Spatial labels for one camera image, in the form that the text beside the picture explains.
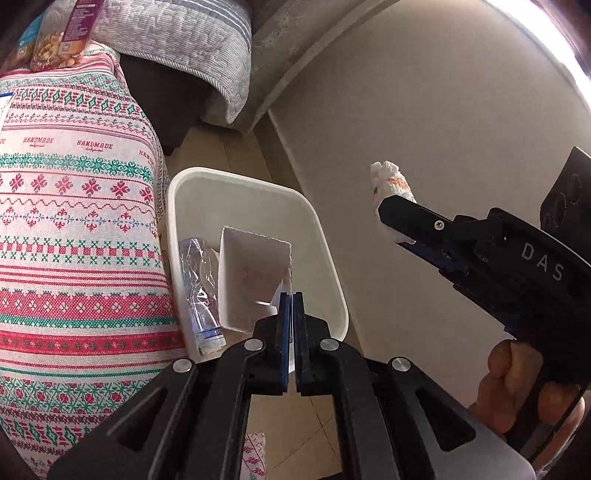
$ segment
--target striped gray blanket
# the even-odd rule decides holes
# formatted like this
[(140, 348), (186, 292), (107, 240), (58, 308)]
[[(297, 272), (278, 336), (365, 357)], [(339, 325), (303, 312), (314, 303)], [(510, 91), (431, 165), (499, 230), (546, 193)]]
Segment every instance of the striped gray blanket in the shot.
[(208, 115), (218, 123), (232, 123), (246, 103), (252, 48), (246, 0), (106, 0), (92, 37), (213, 85), (217, 97)]

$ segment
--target bright light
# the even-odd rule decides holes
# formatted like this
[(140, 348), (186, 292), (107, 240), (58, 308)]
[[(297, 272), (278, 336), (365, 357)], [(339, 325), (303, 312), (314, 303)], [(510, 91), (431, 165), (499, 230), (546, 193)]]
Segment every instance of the bright light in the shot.
[(530, 0), (485, 0), (529, 30), (550, 54), (570, 72), (591, 108), (591, 80), (585, 75), (573, 49), (548, 15)]

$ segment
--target white plastic bin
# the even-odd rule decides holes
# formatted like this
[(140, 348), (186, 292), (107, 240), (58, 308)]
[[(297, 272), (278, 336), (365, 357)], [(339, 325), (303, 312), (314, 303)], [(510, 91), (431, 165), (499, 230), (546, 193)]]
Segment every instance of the white plastic bin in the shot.
[[(330, 334), (345, 338), (349, 314), (316, 211), (299, 192), (210, 168), (188, 168), (168, 189), (167, 235), (177, 304), (184, 301), (178, 241), (198, 237), (219, 251), (224, 226), (259, 233), (291, 244), (292, 291), (304, 294), (306, 313), (326, 320)], [(190, 319), (180, 318), (185, 337)], [(191, 358), (199, 358), (188, 342)], [(294, 370), (290, 347), (290, 371)]]

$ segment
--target white wall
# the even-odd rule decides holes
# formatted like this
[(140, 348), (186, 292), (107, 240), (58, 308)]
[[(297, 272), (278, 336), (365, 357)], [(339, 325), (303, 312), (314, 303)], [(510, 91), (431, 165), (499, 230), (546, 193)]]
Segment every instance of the white wall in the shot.
[(591, 115), (510, 20), (480, 0), (401, 0), (306, 68), (271, 116), (317, 209), (368, 357), (406, 355), (475, 399), (502, 327), (381, 237), (369, 165), (391, 160), (448, 218), (501, 207), (535, 225)]

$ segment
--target patterned tablecloth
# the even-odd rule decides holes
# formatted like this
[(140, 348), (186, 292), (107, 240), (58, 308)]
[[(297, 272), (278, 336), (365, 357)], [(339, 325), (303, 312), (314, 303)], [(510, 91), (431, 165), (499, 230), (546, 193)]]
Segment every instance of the patterned tablecloth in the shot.
[[(5, 92), (15, 98), (0, 132), (0, 424), (44, 477), (184, 355), (157, 235), (168, 175), (112, 50), (92, 44), (74, 68), (9, 72)], [(252, 441), (261, 453), (245, 452), (243, 478), (264, 478), (264, 438)]]

